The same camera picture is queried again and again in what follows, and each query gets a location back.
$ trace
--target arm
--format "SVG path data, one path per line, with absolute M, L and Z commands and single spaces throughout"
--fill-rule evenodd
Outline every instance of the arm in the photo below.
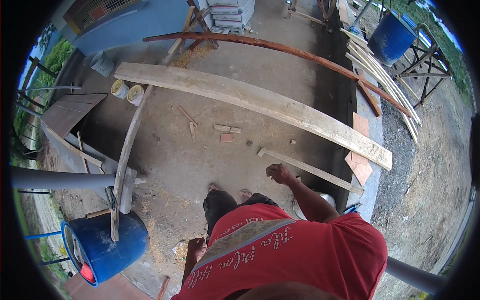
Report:
M 195 264 L 202 258 L 207 250 L 207 244 L 205 243 L 204 238 L 195 238 L 188 241 L 187 246 L 187 256 L 185 257 L 185 269 L 183 271 L 183 278 L 181 280 L 181 285 L 185 283 L 188 275 L 195 267 Z
M 292 190 L 307 220 L 328 223 L 340 216 L 324 198 L 296 179 L 283 164 L 271 165 L 265 171 L 272 180 L 285 184 Z

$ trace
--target metal mesh grille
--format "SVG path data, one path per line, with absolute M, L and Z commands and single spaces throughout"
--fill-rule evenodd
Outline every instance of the metal mesh grille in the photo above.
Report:
M 89 0 L 73 17 L 79 29 L 83 29 L 99 18 L 116 12 L 140 0 Z

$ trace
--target gray bucket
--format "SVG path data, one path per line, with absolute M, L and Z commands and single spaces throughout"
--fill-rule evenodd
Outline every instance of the gray bucket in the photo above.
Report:
M 90 68 L 99 72 L 102 76 L 108 77 L 113 72 L 113 69 L 115 69 L 115 64 L 108 58 L 104 51 L 100 51 L 93 56 Z

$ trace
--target blue wall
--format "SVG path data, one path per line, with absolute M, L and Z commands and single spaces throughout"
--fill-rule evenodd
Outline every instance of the blue wall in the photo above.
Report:
M 89 55 L 111 47 L 141 42 L 147 36 L 180 32 L 188 8 L 186 0 L 146 0 L 137 12 L 106 22 L 82 36 L 75 37 L 68 26 L 62 29 L 62 34 L 84 55 Z

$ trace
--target blue barrel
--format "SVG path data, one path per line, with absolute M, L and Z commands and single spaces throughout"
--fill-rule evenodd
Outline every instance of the blue barrel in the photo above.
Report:
M 79 218 L 70 222 L 63 221 L 61 224 L 68 256 L 80 272 L 82 264 L 73 255 L 73 245 L 78 243 L 82 258 L 90 266 L 95 278 L 95 282 L 86 281 L 94 287 L 131 265 L 148 250 L 150 245 L 148 231 L 134 212 L 119 215 L 117 242 L 110 238 L 110 214 L 90 219 Z
M 408 17 L 387 11 L 368 41 L 368 46 L 384 65 L 391 67 L 418 37 L 415 23 Z

